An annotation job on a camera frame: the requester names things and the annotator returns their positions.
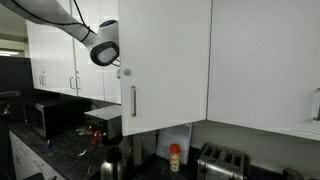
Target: ceiling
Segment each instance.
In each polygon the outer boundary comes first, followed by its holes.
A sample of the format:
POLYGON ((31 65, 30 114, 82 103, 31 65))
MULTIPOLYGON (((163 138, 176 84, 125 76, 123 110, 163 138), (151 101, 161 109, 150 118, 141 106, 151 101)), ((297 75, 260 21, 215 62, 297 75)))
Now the ceiling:
POLYGON ((9 35, 27 37, 26 21, 6 7, 0 5, 0 39, 1 36, 9 35))

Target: silver toaster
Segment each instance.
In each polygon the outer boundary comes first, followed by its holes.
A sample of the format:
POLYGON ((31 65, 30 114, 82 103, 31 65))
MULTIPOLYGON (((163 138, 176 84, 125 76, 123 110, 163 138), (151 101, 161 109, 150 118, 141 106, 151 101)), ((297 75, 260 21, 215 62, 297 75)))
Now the silver toaster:
POLYGON ((197 157, 197 180, 246 180, 249 157, 244 153, 205 144, 197 157))

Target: kitchen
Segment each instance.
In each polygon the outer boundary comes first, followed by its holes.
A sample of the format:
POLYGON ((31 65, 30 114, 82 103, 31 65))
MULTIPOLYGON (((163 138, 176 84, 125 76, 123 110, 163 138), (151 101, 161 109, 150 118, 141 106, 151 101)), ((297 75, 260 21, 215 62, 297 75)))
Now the kitchen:
MULTIPOLYGON (((94 32, 106 20, 119 21, 119 61, 97 66, 67 33, 27 21, 34 89, 84 98, 90 110, 121 104, 122 135, 133 146, 144 147, 144 140, 156 146, 162 130, 192 123, 190 156, 211 143, 246 154, 249 179, 280 178, 287 168, 320 178, 319 2, 76 2, 94 32)), ((59 3, 82 21, 74 2, 59 3)), ((142 161, 145 167, 152 159, 142 161)), ((168 170, 169 161, 163 164, 168 170)), ((186 171, 192 164, 178 173, 193 178, 186 171)))

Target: black microwave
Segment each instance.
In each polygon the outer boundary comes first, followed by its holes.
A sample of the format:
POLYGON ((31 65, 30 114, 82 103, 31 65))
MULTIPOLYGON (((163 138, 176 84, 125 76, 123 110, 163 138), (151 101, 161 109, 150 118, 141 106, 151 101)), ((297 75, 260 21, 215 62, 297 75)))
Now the black microwave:
POLYGON ((24 116, 31 130, 45 138, 52 138, 84 123, 84 112, 89 109, 87 100, 32 99, 24 104, 24 116))

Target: spice jar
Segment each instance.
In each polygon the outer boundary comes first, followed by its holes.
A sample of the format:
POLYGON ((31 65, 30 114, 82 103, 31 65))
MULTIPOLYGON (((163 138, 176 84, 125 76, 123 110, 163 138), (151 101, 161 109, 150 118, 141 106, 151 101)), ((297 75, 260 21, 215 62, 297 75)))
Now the spice jar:
POLYGON ((180 167, 180 146, 179 144, 170 145, 170 170, 178 172, 180 167))

